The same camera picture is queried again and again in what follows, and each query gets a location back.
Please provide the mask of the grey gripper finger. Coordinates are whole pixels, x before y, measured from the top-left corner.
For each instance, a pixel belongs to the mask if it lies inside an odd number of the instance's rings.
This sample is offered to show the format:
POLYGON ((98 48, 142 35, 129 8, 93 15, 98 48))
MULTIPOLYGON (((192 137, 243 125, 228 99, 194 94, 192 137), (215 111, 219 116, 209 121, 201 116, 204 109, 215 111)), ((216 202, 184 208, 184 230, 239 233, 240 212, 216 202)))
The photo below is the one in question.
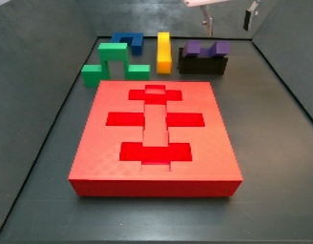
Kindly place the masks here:
POLYGON ((215 18, 209 14, 207 5, 201 6, 200 10, 201 10, 201 13, 204 15, 203 25, 207 28, 208 35, 212 36, 213 35, 213 21, 215 21, 215 18))
POLYGON ((245 22, 244 22, 245 31, 249 31, 249 29, 251 29, 252 19, 253 19, 253 16, 256 15, 256 13, 257 13, 256 9, 259 7, 260 2, 261 2, 261 0, 253 0, 249 8, 245 11, 245 22))

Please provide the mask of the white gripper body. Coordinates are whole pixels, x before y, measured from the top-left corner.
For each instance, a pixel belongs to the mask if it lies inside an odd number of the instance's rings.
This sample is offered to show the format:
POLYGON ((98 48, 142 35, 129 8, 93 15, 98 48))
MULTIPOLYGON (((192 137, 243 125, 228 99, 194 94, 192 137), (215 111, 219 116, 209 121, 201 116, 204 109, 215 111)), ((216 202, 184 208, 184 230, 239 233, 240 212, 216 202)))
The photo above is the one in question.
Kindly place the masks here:
POLYGON ((182 0, 182 3, 186 5, 186 7, 200 7, 211 4, 217 4, 221 2, 227 2, 231 0, 182 0))

